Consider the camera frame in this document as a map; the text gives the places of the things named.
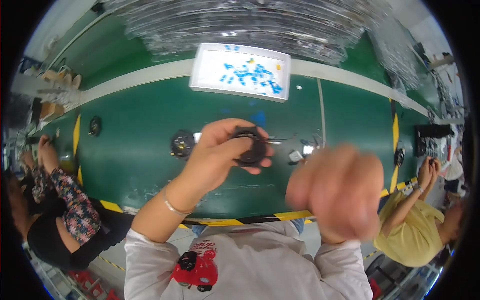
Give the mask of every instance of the white sweatshirt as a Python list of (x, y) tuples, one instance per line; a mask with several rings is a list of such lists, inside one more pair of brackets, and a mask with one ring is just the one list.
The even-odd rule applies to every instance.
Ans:
[(291, 222), (207, 227), (182, 257), (130, 229), (126, 300), (371, 300), (359, 241), (324, 244), (315, 259)]

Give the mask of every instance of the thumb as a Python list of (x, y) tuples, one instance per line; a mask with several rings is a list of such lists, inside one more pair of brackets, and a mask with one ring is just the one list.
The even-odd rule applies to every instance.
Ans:
[(233, 160), (251, 149), (253, 140), (249, 137), (231, 139), (215, 147), (220, 158), (225, 161)]

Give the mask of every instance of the black round component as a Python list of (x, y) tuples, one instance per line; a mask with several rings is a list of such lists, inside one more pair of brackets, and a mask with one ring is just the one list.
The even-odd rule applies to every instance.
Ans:
[(94, 116), (90, 121), (90, 132), (88, 133), (91, 136), (98, 136), (102, 130), (100, 117)]
[(253, 145), (249, 151), (235, 159), (239, 167), (257, 168), (266, 156), (266, 139), (258, 132), (257, 127), (237, 127), (231, 139), (249, 137)]
[(186, 130), (179, 130), (170, 143), (170, 155), (188, 160), (195, 146), (193, 133)]
[(365, 274), (370, 277), (372, 276), (375, 271), (377, 271), (377, 267), (380, 267), (385, 260), (385, 254), (380, 254), (377, 258), (373, 260), (373, 262), (368, 266), (367, 270), (365, 270)]
[(394, 157), (395, 165), (398, 167), (401, 167), (404, 159), (405, 159), (405, 149), (404, 148), (397, 149), (395, 151), (395, 157)]

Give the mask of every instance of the yellow shirt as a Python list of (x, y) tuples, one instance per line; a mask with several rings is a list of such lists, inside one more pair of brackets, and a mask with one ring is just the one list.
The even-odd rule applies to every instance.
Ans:
[[(406, 196), (396, 192), (390, 196), (379, 214), (380, 226)], [(440, 250), (440, 240), (435, 219), (444, 222), (445, 216), (431, 205), (417, 200), (405, 217), (403, 224), (392, 229), (388, 238), (380, 231), (373, 245), (392, 260), (407, 266), (421, 267), (428, 264)]]

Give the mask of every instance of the blue jeans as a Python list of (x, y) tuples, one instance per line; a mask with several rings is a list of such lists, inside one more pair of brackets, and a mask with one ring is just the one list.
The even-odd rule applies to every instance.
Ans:
[[(299, 231), (299, 234), (303, 232), (303, 227), (305, 226), (305, 218), (290, 220), (287, 222), (292, 222), (295, 228)], [(206, 227), (207, 225), (193, 225), (192, 231), (195, 236), (199, 237)]]

